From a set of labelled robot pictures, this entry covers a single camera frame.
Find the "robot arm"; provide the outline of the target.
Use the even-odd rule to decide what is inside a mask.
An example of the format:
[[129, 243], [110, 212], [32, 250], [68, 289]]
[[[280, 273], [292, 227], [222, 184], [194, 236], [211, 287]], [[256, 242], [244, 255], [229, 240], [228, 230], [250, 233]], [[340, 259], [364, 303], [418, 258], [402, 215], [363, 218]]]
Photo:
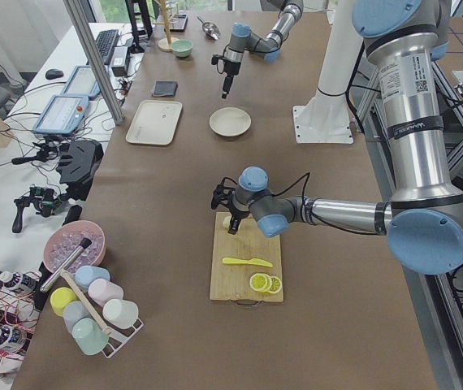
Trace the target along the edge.
[[290, 30], [304, 13], [304, 3], [299, 0], [269, 3], [279, 8], [279, 18], [266, 37], [257, 35], [245, 23], [235, 22], [223, 52], [212, 55], [212, 65], [219, 67], [219, 63], [223, 63], [223, 69], [219, 72], [225, 74], [221, 95], [223, 99], [227, 98], [234, 77], [239, 74], [244, 52], [257, 54], [266, 62], [273, 63], [279, 57], [281, 46], [288, 38]]
[[433, 67], [448, 47], [448, 1], [342, 1], [336, 12], [315, 96], [293, 109], [300, 143], [348, 140], [345, 105], [366, 59], [383, 103], [381, 136], [368, 145], [383, 200], [327, 200], [273, 193], [260, 167], [223, 178], [211, 205], [231, 213], [228, 228], [252, 217], [267, 237], [290, 223], [327, 225], [385, 236], [411, 271], [441, 275], [463, 266], [463, 192], [452, 183]]

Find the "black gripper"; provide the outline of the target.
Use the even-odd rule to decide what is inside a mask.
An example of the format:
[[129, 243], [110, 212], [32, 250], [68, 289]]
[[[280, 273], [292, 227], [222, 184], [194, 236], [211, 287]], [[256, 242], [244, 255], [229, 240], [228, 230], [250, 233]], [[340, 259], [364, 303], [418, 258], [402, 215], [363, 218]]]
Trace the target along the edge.
[[232, 82], [234, 80], [234, 77], [239, 74], [240, 63], [236, 61], [232, 61], [223, 55], [213, 54], [212, 59], [211, 59], [211, 64], [217, 66], [219, 64], [219, 60], [223, 62], [223, 65], [224, 65], [223, 72], [226, 74], [224, 82], [223, 82], [223, 93], [221, 95], [221, 98], [227, 99], [231, 86], [232, 86]]
[[231, 214], [231, 226], [227, 230], [229, 234], [235, 235], [240, 227], [240, 222], [249, 216], [249, 211], [240, 210], [233, 203], [235, 189], [224, 184], [217, 184], [212, 194], [210, 207], [216, 210], [219, 206], [225, 207]]

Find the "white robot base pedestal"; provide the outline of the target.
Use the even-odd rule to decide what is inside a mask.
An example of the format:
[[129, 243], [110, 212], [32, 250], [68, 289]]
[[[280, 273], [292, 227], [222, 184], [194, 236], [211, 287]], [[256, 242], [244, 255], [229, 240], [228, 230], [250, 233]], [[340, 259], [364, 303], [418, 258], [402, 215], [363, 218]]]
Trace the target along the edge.
[[306, 105], [292, 108], [299, 144], [353, 143], [347, 96], [363, 43], [353, 27], [354, 3], [340, 1], [336, 8], [316, 94]]

